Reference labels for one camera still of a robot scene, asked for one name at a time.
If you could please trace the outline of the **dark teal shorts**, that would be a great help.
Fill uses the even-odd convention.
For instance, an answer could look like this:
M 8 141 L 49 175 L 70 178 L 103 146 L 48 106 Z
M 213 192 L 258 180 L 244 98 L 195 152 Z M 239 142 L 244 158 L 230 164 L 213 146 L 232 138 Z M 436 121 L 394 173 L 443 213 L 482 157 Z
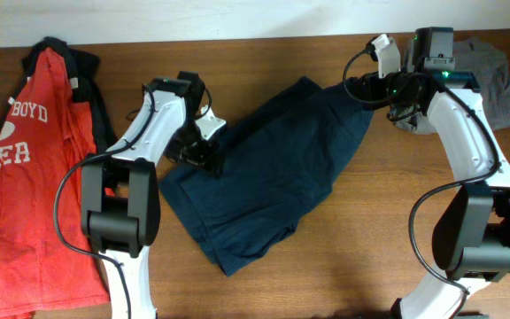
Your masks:
M 207 259 L 232 276 L 331 194 L 372 118 L 343 84 L 323 89 L 302 77 L 221 137 L 218 174 L 181 165 L 159 189 Z

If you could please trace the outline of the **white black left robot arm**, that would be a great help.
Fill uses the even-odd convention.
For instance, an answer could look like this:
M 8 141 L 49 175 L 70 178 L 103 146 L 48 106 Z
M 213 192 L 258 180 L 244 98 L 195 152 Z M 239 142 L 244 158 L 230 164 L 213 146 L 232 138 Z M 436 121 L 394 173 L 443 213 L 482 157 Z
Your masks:
M 162 157 L 208 172 L 218 168 L 214 136 L 225 127 L 198 74 L 179 72 L 143 88 L 143 105 L 107 158 L 81 169 L 81 230 L 107 276 L 112 317 L 154 318 L 149 253 L 160 224 Z

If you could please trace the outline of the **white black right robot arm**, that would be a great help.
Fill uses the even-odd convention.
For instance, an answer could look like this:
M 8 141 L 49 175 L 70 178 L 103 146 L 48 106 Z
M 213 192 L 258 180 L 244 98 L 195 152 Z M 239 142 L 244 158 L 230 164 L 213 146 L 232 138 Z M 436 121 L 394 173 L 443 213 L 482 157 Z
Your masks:
M 452 169 L 455 196 L 433 230 L 433 259 L 394 302 L 393 318 L 460 318 L 472 295 L 510 274 L 510 164 L 486 119 L 480 84 L 457 68 L 452 45 L 449 27 L 418 29 L 406 56 L 390 36 L 375 36 L 363 51 L 377 70 L 343 83 L 367 110 L 424 115 Z

